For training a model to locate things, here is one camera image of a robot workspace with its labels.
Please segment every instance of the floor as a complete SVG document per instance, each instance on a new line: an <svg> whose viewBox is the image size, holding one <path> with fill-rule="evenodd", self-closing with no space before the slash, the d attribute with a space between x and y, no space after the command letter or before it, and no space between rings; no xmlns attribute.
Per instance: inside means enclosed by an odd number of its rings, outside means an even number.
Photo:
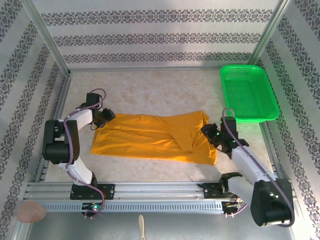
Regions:
<svg viewBox="0 0 320 240"><path fill-rule="evenodd" d="M31 224L26 240L140 240L140 214L102 212L87 220L78 212L48 212L44 220ZM144 212L143 218L148 240L294 239L288 227L258 227L248 207L235 218L188 212Z"/></svg>
<svg viewBox="0 0 320 240"><path fill-rule="evenodd" d="M86 100L95 88L107 91L103 106L119 114L173 116L204 110L210 123L218 123L225 107L218 70L75 72L63 117ZM272 169L258 123L239 123L239 136ZM223 173L241 172L225 154L215 166L167 160L90 154L94 132L89 125L79 132L80 157L100 182L214 181ZM49 164L46 182L71 182L60 167Z"/></svg>

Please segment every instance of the metal frame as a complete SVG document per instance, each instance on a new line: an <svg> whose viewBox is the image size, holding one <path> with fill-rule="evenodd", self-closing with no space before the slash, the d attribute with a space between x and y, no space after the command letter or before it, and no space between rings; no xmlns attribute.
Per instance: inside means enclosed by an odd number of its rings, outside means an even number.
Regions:
<svg viewBox="0 0 320 240"><path fill-rule="evenodd" d="M54 39L49 33L44 21L41 18L32 0L21 0L32 21L38 28L49 50L62 69L64 75L70 73L68 66L63 59ZM257 46L255 47L249 64L255 64L262 54L266 44L276 29L283 13L287 9L290 0L281 0L262 33ZM120 69L78 69L73 72L97 72L97 71L169 71L169 70L217 70L215 67L173 67L173 68L120 68ZM72 73L63 87L55 118L60 118L64 109L65 101L70 86ZM273 171L280 177L283 177L277 155L272 144L266 123L260 124L262 136L267 148ZM45 160L42 158L39 171L36 175L36 181L40 181L45 166ZM232 198L224 199L205 199L203 189L198 187L202 182L116 182L114 191L114 200L106 201L104 212L201 212L201 213L223 213L221 201L234 201ZM81 210L83 202L80 200L70 200L72 183L71 182L31 182L27 185L24 202L38 202L46 207L49 212L78 212ZM301 215L301 209L294 193L294 209ZM29 230L29 223L16 222L12 240L25 240Z"/></svg>
<svg viewBox="0 0 320 240"><path fill-rule="evenodd" d="M283 14L285 13L287 7L289 6L289 3L291 2L291 0L280 0L278 2L278 4L276 5L273 14L271 16L270 21L268 22L268 24L266 25L260 39L259 42L257 43L257 45L255 46L250 59L249 59L249 63L248 64L256 64L262 54L262 52L264 51L267 43L269 42L271 36L273 35L273 33L275 32L278 23L280 22Z"/></svg>
<svg viewBox="0 0 320 240"><path fill-rule="evenodd" d="M63 55L61 54L54 38L51 36L33 0L21 0L21 3L28 13L29 17L31 18L33 24L37 28L38 32L40 33L41 37L43 38L45 44L49 48L55 61L58 63L61 71L63 72L63 76L67 76L70 73L70 69L68 68Z"/></svg>

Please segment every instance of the black mounting bracket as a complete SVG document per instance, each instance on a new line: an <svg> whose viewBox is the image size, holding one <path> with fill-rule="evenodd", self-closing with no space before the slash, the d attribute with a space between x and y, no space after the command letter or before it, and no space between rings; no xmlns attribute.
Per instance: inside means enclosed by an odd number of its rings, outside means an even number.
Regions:
<svg viewBox="0 0 320 240"><path fill-rule="evenodd" d="M115 195L114 184L98 184L97 188L103 192L105 200L113 200ZM102 200L101 195L94 189L88 186L72 185L71 200Z"/></svg>
<svg viewBox="0 0 320 240"><path fill-rule="evenodd" d="M222 203L222 210L223 214L235 214L239 209L237 207L238 202L229 202L229 201L223 201Z"/></svg>
<svg viewBox="0 0 320 240"><path fill-rule="evenodd" d="M237 195L233 193L221 192L219 182L205 182L198 184L198 187L203 189L204 199L237 198Z"/></svg>
<svg viewBox="0 0 320 240"><path fill-rule="evenodd" d="M233 177L242 177L240 172L229 172L221 175L219 179L220 192L229 192L228 179Z"/></svg>

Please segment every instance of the pink object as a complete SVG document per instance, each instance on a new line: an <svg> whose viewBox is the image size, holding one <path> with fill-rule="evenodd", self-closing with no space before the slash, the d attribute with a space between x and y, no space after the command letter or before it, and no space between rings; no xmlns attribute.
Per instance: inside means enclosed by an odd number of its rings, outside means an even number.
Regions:
<svg viewBox="0 0 320 240"><path fill-rule="evenodd" d="M40 204L29 201L23 204L18 212L18 220L22 223L34 223L45 218L47 210Z"/></svg>

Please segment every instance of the damask wallpaper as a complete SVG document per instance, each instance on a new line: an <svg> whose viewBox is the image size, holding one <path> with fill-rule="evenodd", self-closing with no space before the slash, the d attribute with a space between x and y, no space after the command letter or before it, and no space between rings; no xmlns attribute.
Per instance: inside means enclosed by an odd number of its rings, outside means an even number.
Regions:
<svg viewBox="0 0 320 240"><path fill-rule="evenodd" d="M247 63L278 0L35 0L75 69Z"/></svg>
<svg viewBox="0 0 320 240"><path fill-rule="evenodd" d="M9 239L65 76L19 0L0 1L0 240Z"/></svg>
<svg viewBox="0 0 320 240"><path fill-rule="evenodd" d="M319 19L320 1L293 0L258 62L280 107L268 130L312 239L320 239Z"/></svg>

